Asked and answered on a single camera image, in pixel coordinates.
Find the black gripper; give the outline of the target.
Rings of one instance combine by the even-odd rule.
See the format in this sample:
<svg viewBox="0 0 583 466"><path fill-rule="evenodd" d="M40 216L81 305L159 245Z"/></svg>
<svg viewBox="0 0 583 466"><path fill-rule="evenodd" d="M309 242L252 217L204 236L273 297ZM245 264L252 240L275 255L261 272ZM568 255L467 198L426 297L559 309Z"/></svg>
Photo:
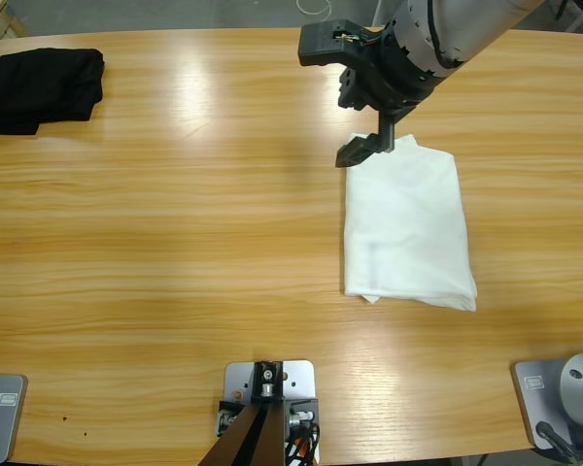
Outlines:
<svg viewBox="0 0 583 466"><path fill-rule="evenodd" d="M409 59L410 50L397 39L393 27L338 28L337 39L353 47L353 63L340 75L338 105L357 111L369 106L380 112L376 133L354 136L337 151L335 166L351 168L374 153L391 151L395 118L412 112L444 79Z"/></svg>

